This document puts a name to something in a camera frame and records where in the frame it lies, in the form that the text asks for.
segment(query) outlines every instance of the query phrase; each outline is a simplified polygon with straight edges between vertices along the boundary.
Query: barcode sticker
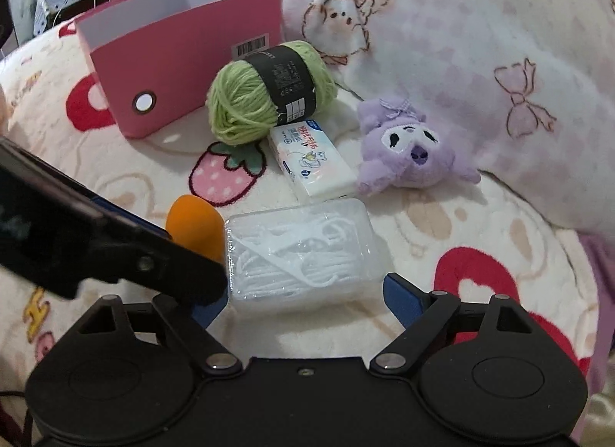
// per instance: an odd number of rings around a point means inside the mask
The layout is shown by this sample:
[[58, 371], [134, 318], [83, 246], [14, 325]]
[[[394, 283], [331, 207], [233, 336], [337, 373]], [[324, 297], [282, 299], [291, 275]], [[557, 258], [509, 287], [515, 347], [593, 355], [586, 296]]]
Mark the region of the barcode sticker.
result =
[[243, 60], [258, 51], [263, 51], [269, 47], [269, 34], [263, 34], [256, 39], [246, 40], [240, 44], [236, 44], [231, 49], [233, 60]]
[[295, 119], [303, 117], [306, 112], [305, 98], [300, 98], [296, 102], [286, 105], [286, 122], [293, 122]]

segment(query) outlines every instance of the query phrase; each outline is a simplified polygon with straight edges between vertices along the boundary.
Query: pink box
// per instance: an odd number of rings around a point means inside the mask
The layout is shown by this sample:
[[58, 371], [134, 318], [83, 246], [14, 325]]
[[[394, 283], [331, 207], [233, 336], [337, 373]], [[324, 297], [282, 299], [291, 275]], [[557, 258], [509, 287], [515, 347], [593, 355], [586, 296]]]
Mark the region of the pink box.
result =
[[228, 62], [281, 41], [281, 0], [114, 0], [76, 18], [122, 134], [143, 138], [205, 104]]

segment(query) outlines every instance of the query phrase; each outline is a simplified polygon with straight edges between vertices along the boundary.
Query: pink bow print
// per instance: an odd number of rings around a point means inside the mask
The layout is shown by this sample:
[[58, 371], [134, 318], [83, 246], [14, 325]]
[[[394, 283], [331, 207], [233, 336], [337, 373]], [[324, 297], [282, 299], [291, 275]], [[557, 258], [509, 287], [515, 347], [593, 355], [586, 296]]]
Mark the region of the pink bow print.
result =
[[510, 95], [512, 102], [506, 118], [506, 131], [511, 138], [531, 135], [541, 124], [546, 131], [553, 132], [557, 119], [547, 109], [527, 99], [534, 92], [535, 63], [526, 58], [522, 64], [498, 67], [493, 74], [500, 87]]

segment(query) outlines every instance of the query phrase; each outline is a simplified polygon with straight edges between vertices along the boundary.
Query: yarn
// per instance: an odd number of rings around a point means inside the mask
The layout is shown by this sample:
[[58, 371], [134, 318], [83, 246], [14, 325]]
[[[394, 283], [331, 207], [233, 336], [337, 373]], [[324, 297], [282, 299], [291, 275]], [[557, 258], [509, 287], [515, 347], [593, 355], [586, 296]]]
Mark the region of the yarn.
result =
[[[337, 86], [318, 52], [307, 42], [285, 42], [310, 70], [316, 89], [316, 113], [337, 96]], [[211, 132], [227, 145], [243, 145], [265, 138], [278, 121], [276, 105], [252, 65], [241, 60], [226, 65], [207, 94]]]

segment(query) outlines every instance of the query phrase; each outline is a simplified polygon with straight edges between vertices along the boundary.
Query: orange egg-shaped object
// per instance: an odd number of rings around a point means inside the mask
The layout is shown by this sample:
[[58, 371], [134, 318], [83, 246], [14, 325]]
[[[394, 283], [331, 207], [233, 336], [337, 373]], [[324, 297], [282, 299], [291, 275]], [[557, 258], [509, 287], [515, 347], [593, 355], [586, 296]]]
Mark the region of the orange egg-shaped object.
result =
[[168, 211], [165, 229], [176, 244], [224, 263], [224, 220], [200, 197], [179, 197]]

